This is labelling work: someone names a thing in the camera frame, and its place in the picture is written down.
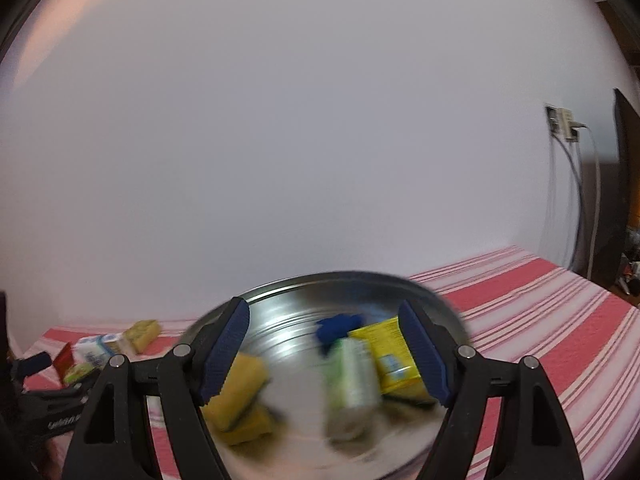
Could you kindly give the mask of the yellow green scouring sponge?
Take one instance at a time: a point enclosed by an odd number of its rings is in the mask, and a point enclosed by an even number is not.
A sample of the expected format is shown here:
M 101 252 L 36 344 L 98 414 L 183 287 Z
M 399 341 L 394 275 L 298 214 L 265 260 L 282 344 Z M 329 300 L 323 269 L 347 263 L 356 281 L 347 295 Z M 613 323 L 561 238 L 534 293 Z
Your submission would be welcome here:
M 161 331 L 162 328 L 157 320 L 142 320 L 127 328 L 124 335 L 134 352 L 141 354 L 160 336 Z

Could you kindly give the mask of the wall power socket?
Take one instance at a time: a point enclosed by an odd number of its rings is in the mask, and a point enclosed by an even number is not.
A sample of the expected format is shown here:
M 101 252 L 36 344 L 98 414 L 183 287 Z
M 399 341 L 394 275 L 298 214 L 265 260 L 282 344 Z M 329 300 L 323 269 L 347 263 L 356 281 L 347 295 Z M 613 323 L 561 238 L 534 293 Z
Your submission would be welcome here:
M 546 105 L 544 107 L 546 113 L 547 125 L 549 132 L 552 136 L 555 136 L 560 131 L 560 124 L 558 119 L 558 111 L 554 106 Z

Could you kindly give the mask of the red snack packet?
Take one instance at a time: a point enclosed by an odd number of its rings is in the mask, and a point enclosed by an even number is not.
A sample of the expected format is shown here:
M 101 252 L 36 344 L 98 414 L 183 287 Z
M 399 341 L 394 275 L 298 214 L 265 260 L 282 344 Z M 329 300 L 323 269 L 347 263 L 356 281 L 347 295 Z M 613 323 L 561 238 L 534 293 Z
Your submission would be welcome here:
M 66 342 L 60 352 L 52 360 L 52 366 L 58 375 L 60 382 L 65 382 L 65 376 L 67 372 L 75 365 L 75 359 L 73 356 L 73 347 L 69 342 Z

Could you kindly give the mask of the green white small carton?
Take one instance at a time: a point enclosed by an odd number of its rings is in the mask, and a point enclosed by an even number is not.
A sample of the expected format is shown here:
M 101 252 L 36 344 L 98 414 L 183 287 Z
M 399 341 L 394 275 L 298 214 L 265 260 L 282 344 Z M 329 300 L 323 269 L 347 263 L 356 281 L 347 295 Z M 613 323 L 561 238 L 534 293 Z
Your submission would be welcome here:
M 93 372 L 98 371 L 99 369 L 95 368 L 90 363 L 76 363 L 72 365 L 68 370 L 66 370 L 66 373 L 63 376 L 63 385 L 65 387 L 70 387 L 71 385 L 75 385 L 76 382 L 80 382 L 81 380 L 87 378 Z

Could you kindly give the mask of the dark wooden furniture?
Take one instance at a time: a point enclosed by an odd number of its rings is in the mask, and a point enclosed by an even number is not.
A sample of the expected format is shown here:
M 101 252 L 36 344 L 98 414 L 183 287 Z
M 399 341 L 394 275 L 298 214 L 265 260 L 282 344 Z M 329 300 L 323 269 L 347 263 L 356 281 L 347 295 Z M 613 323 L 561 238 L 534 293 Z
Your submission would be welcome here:
M 618 268 L 605 283 L 614 292 L 639 304 L 639 107 L 614 89 L 614 122 L 618 147 L 617 198 L 620 217 L 617 240 L 611 244 Z

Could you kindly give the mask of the green tissue pack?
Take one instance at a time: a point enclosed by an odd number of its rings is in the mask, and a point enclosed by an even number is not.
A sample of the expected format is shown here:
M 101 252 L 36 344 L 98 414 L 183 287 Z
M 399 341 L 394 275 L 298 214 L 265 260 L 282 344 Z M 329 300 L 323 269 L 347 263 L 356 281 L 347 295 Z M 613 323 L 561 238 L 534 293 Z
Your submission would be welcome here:
M 326 437 L 348 442 L 363 436 L 381 404 L 378 373 L 368 344 L 361 339 L 339 339 L 326 356 Z

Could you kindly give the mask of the blue cloth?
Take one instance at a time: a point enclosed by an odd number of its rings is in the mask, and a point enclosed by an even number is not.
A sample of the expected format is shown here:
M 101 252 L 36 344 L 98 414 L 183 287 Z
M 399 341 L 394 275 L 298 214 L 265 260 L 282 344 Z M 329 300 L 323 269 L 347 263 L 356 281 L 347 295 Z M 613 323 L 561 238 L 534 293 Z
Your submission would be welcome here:
M 328 354 L 339 339 L 346 338 L 352 330 L 358 330 L 362 326 L 363 317 L 360 314 L 341 313 L 330 318 L 322 318 L 317 322 L 316 328 L 316 338 L 321 352 Z

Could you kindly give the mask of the red striped tablecloth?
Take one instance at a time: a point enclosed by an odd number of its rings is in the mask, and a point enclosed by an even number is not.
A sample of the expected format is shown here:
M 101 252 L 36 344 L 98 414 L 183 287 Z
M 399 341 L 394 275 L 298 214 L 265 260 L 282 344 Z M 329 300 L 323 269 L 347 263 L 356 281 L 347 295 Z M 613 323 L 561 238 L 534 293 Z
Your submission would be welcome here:
M 431 316 L 483 356 L 540 359 L 572 428 L 589 479 L 634 479 L 639 466 L 639 312 L 600 286 L 508 247 L 416 274 L 446 308 Z M 271 434 L 221 454 L 238 479 L 411 479 L 442 422 L 442 409 L 388 402 L 366 442 L 332 446 L 322 428 L 320 318 L 391 318 L 399 297 L 377 287 L 307 278 L 257 289 L 244 351 L 270 371 L 262 402 Z

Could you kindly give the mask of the yellow foil packet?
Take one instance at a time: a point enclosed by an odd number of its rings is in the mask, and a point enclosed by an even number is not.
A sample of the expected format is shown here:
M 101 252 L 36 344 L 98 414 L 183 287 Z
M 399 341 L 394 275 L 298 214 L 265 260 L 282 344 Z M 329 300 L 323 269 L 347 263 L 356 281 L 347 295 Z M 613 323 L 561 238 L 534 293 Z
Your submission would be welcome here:
M 416 404 L 433 404 L 399 328 L 398 317 L 351 330 L 350 338 L 368 346 L 383 396 Z

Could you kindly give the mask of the white charger plug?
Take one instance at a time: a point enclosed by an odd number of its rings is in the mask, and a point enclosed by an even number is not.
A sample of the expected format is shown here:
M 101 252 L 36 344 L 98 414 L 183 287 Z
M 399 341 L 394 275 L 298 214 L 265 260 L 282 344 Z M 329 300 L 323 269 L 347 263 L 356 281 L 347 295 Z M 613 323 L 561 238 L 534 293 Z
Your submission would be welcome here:
M 560 131 L 566 142 L 578 142 L 579 131 L 587 129 L 587 126 L 578 122 L 574 118 L 573 112 L 567 108 L 559 107 L 556 110 L 556 118 L 558 118 Z

